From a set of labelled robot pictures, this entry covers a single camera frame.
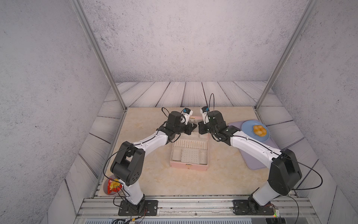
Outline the pink jewelry box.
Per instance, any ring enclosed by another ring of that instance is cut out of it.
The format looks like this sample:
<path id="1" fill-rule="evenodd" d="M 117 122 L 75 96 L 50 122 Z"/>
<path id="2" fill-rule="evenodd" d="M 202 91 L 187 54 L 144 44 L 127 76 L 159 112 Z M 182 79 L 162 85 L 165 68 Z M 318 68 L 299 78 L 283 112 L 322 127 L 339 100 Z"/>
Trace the pink jewelry box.
<path id="1" fill-rule="evenodd" d="M 170 166 L 178 169 L 206 171 L 209 166 L 209 135 L 196 127 L 190 135 L 183 134 L 172 144 Z"/>

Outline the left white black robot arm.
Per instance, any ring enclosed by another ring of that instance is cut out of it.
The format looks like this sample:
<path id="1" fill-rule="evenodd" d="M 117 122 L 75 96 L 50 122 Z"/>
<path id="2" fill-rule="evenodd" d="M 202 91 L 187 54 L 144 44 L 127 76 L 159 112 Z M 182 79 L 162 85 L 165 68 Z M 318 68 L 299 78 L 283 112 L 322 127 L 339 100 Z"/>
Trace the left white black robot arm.
<path id="1" fill-rule="evenodd" d="M 110 171 L 122 184 L 127 202 L 135 206 L 142 204 L 145 196 L 138 180 L 145 157 L 161 146 L 174 143 L 183 133 L 190 135 L 197 127 L 196 124 L 189 122 L 192 114 L 193 111 L 189 108 L 184 108 L 182 112 L 172 111 L 167 120 L 151 136 L 135 143 L 128 141 L 122 143 Z"/>

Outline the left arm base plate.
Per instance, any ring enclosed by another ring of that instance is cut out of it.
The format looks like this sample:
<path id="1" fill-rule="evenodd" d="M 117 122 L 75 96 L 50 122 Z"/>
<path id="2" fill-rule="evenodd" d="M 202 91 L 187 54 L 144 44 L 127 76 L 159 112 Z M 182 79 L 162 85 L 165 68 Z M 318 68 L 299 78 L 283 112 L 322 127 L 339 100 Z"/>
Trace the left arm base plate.
<path id="1" fill-rule="evenodd" d="M 122 201 L 119 206 L 119 216 L 156 216 L 158 212 L 158 200 L 142 200 L 134 205 L 129 201 Z"/>

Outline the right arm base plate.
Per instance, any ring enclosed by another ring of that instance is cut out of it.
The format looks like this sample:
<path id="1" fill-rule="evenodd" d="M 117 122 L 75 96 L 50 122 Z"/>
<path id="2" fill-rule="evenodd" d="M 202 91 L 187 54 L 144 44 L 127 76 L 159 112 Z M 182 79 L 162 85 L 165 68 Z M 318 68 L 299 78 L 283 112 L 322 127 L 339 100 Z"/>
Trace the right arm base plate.
<path id="1" fill-rule="evenodd" d="M 255 200 L 233 200 L 233 213 L 235 215 L 273 216 L 276 211 L 269 201 L 260 205 Z"/>

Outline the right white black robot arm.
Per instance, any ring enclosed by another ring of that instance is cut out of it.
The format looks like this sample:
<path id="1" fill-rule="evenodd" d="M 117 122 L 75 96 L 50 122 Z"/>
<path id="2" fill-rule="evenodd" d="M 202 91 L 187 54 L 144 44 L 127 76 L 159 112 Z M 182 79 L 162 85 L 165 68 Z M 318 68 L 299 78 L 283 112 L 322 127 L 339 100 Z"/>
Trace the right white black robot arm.
<path id="1" fill-rule="evenodd" d="M 199 122 L 199 133 L 209 133 L 217 142 L 238 148 L 256 158 L 267 168 L 267 182 L 253 192 L 249 200 L 252 204 L 265 206 L 272 199 L 287 195 L 299 180 L 302 172 L 291 150 L 280 151 L 245 134 L 241 129 L 227 126 L 219 111 L 210 111 L 207 106 L 200 109 L 203 121 Z"/>

